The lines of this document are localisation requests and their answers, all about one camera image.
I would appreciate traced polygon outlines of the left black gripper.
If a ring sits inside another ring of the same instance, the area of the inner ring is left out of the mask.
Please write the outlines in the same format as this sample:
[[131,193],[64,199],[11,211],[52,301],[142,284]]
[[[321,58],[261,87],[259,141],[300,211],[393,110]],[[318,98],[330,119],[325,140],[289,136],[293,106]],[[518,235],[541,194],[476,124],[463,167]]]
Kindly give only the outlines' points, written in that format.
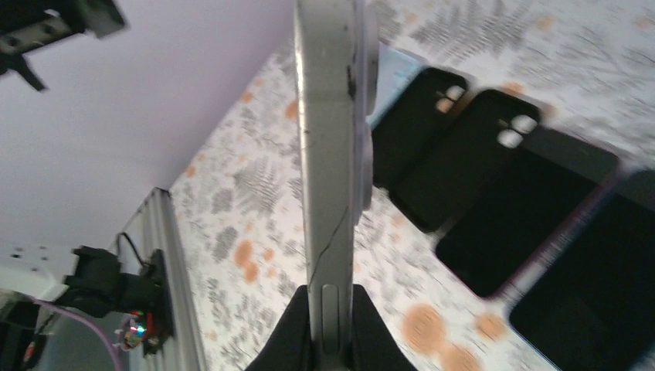
[[71,36],[91,32],[102,39],[126,28],[111,0],[32,0],[1,2],[1,74],[14,71],[37,91],[46,86],[25,55]]

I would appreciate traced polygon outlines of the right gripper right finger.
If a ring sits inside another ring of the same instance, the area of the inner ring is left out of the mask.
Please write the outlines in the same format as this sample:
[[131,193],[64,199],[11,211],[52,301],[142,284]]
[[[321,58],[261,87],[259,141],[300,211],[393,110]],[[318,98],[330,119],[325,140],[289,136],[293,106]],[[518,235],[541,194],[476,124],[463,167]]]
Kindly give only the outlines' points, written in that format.
[[402,353],[381,315],[360,284],[353,286],[352,369],[416,371]]

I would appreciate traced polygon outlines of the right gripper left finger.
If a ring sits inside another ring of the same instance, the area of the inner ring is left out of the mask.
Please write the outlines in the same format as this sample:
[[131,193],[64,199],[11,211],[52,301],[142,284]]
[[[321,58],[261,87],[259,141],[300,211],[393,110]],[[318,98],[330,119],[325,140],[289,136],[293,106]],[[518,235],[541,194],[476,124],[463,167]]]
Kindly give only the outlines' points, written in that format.
[[311,370],[307,286],[297,288],[276,327],[245,371]]

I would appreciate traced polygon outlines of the black phone case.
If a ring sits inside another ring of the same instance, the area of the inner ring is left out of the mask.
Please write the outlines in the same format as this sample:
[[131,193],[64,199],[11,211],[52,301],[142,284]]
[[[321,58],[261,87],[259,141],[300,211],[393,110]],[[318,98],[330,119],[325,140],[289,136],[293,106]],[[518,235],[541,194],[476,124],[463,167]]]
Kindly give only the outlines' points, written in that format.
[[444,99],[455,103],[469,88],[456,73],[423,67],[378,116],[372,129],[373,185],[389,189],[425,144],[445,131]]
[[514,155],[498,136],[520,116],[541,122],[541,110],[526,100],[494,89],[479,92],[401,172],[390,200],[419,230],[437,231],[470,207]]

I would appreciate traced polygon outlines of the purple smartphone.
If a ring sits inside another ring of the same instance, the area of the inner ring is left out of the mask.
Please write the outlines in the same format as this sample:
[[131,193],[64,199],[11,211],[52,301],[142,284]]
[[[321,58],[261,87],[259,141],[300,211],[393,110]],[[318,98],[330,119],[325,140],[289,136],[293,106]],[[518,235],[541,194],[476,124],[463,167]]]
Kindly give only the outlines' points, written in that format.
[[618,168],[619,157],[604,148],[537,128],[439,239],[436,257],[476,296],[491,298],[570,224]]

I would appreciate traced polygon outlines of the black smartphone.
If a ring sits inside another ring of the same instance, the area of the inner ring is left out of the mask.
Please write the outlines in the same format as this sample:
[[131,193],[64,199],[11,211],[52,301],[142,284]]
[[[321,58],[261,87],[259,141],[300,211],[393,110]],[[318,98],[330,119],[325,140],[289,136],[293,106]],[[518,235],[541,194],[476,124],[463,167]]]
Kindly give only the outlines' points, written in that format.
[[653,171],[619,185],[509,321],[561,370],[629,370],[652,349]]

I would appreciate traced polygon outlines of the light-blue phone case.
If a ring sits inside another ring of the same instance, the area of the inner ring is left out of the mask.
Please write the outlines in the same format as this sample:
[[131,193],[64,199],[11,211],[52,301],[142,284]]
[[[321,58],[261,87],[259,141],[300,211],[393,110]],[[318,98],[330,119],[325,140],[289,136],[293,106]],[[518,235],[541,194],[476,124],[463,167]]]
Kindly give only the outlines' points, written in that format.
[[426,59],[404,49],[380,43],[378,83],[373,112],[367,122],[374,129],[385,112],[427,64]]

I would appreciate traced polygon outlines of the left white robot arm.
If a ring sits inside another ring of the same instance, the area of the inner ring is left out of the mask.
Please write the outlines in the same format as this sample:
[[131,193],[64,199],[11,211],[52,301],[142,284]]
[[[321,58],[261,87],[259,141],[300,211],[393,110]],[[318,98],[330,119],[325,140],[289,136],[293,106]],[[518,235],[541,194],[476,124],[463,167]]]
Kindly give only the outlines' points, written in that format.
[[[126,25],[113,1],[3,1],[1,72],[13,71],[43,92],[46,85],[32,71],[27,53],[87,31],[101,39]],[[44,246],[3,245],[1,287],[39,305],[76,308],[95,318],[148,311],[161,294],[147,267],[125,273],[116,254],[87,246],[52,255]]]

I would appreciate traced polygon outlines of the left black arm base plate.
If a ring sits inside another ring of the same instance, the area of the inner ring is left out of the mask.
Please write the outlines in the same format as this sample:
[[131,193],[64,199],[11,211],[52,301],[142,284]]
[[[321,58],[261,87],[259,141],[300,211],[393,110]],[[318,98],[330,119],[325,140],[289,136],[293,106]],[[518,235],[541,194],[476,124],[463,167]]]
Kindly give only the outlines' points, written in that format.
[[157,249],[138,274],[127,275],[121,309],[124,321],[118,335],[118,349],[142,349],[144,356],[163,350],[175,334],[168,277],[163,251]]

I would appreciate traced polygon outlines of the aluminium mounting rail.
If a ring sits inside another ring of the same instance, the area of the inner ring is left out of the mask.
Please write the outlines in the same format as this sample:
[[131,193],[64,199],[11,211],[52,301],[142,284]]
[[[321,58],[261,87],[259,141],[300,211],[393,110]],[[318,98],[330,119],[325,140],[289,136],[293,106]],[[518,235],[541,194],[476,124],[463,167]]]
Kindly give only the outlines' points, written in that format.
[[172,335],[154,355],[141,349],[127,354],[130,370],[207,370],[198,317],[185,264],[180,233],[169,191],[154,188],[123,231],[133,240],[141,259],[161,251],[165,271],[165,304]]

